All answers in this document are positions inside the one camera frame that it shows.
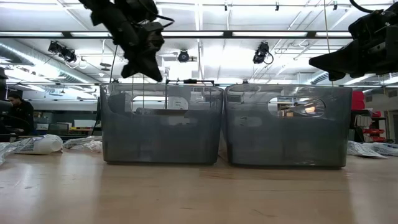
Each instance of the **man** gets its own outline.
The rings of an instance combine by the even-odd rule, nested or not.
[[[33,106],[16,93],[10,93],[8,100],[12,103],[12,108],[8,111],[8,115],[18,119],[9,118],[7,119],[7,124],[13,128],[23,129],[24,134],[34,132]]]

